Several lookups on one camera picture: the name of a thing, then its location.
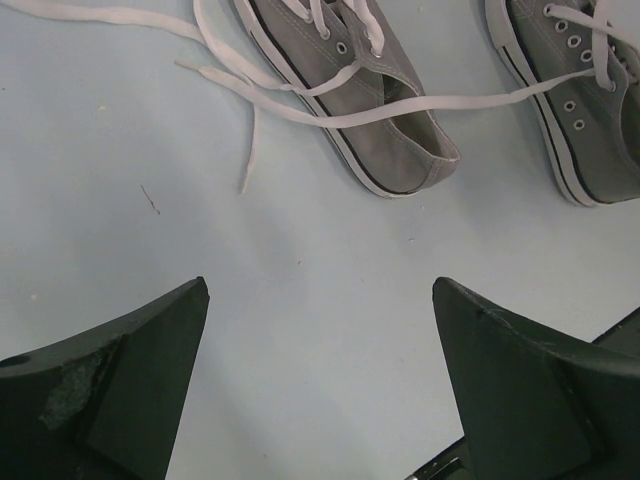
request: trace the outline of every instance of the shoe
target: shoe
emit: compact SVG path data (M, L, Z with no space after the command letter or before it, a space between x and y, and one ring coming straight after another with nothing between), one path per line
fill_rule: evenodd
M356 75L300 98L318 117L343 116L424 95L418 75L375 0L234 0L245 29L292 85L322 84L354 62ZM428 111L326 129L356 177L381 197L401 197L453 173L459 153Z
M607 23L610 4L485 0L493 44L523 86L595 68L532 98L561 192L589 207L640 197L640 58Z

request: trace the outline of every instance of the floor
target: floor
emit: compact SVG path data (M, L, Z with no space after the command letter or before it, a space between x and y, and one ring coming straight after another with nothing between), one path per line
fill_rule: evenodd
M82 3L193 20L189 0ZM481 0L379 3L428 93L516 87ZM262 62L228 0L208 15ZM639 17L617 3L640 40ZM640 203L566 203L529 104L440 113L463 163L397 201L361 188L322 131L266 115L240 196L251 108L176 59L212 61L163 32L0 8L0 358L204 276L169 479L401 479L456 440L438 276L588 340L640 305Z

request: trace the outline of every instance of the shoe sole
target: shoe sole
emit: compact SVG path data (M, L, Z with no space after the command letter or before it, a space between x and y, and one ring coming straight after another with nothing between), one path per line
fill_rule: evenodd
M493 46L511 74L523 87L539 83L513 30L505 0L485 0L485 13ZM531 102L535 107L556 183L562 195L576 205L602 205L582 186L573 154L547 96L544 93L536 95L531 98Z
M262 54L269 61L271 66L280 74L280 76L291 85L299 88L308 88L302 78L296 73L291 63L287 61L284 54L270 37L267 31L262 26L256 10L254 9L251 0L233 0L236 11L242 20L245 30L249 36L256 43ZM307 106L307 108L317 117L328 117L327 111L316 97L304 97L298 95L298 98ZM345 138L344 134L337 129L325 128L323 129L331 143L333 143L335 149L339 152L340 156L344 159L345 163L349 166L349 169L353 172L356 178L362 183L369 191L382 198L405 198L415 195L418 192L409 193L396 193L385 190L377 182L375 182L364 170L361 163L353 153L349 142Z

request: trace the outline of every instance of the light gray surface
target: light gray surface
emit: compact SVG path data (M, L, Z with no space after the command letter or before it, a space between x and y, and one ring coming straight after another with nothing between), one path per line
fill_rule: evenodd
M515 87L479 1L380 3L428 93ZM187 0L125 4L192 19ZM226 0L209 9L258 60ZM636 38L639 17L619 2ZM203 275L170 479L404 478L446 447L461 429L439 275L584 339L640 304L640 203L565 203L528 104L440 114L463 163L398 201L366 193L321 131L266 116L241 197L251 109L177 58L209 61L162 32L0 9L0 357Z

